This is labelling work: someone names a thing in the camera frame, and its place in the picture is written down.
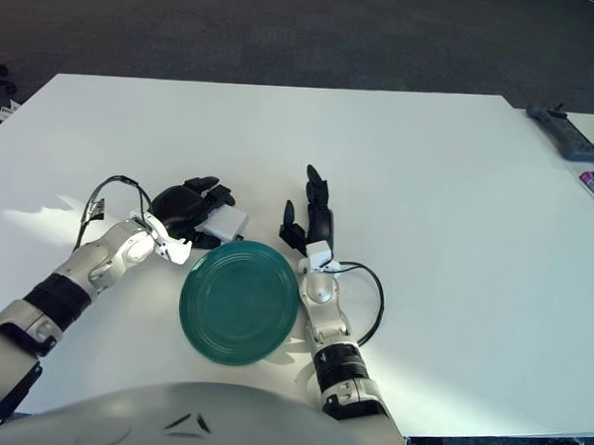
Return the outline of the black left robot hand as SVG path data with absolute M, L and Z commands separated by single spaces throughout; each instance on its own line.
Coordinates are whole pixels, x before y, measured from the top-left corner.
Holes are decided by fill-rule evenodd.
M 192 247 L 211 250 L 220 240 L 196 229 L 210 214 L 225 205 L 234 206 L 231 190 L 216 176 L 195 177 L 163 190 L 151 202 L 150 213 L 165 227 L 168 235 L 192 243 Z

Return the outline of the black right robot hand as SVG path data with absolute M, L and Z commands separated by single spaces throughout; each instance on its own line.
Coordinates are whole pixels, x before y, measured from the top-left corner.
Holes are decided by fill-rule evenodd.
M 280 225 L 279 236 L 291 248 L 304 256 L 306 245 L 326 241 L 333 250 L 333 212 L 328 207 L 328 182 L 322 179 L 318 171 L 311 165 L 306 166 L 307 184 L 305 194 L 307 198 L 307 229 L 301 228 L 295 220 L 295 208 L 291 200 L 285 203 L 283 222 Z

